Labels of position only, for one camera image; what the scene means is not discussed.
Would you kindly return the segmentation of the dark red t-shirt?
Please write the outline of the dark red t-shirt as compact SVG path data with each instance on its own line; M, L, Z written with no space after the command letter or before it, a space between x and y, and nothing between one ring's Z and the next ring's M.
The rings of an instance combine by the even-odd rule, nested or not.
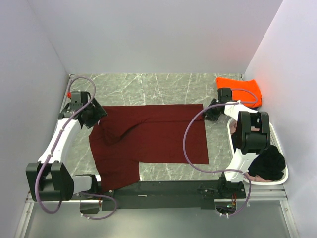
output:
M193 117L202 104L105 106L107 116L89 136L101 177L102 191L116 190L140 180L139 163L208 164L205 120Z

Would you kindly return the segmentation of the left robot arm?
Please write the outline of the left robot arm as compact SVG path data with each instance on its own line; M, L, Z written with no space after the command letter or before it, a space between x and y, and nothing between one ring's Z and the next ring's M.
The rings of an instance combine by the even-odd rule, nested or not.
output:
M64 163L83 126L91 128L107 116L103 107L93 99L72 120L68 120L75 108L81 106L82 104L66 104L58 115L57 127L46 151L36 163L29 163L26 167L27 181L34 201L68 201L77 193L82 193L87 199L98 196L99 187L95 175L71 176Z

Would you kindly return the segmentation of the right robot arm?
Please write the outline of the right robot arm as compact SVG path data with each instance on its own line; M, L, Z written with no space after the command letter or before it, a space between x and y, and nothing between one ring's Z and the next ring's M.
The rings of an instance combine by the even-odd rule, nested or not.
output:
M244 106L240 102L221 103L213 99L203 115L217 120L221 114L237 122L235 152L229 166L221 173L217 184L200 188L205 197L216 199L246 198L243 179L253 160L270 146L269 115Z

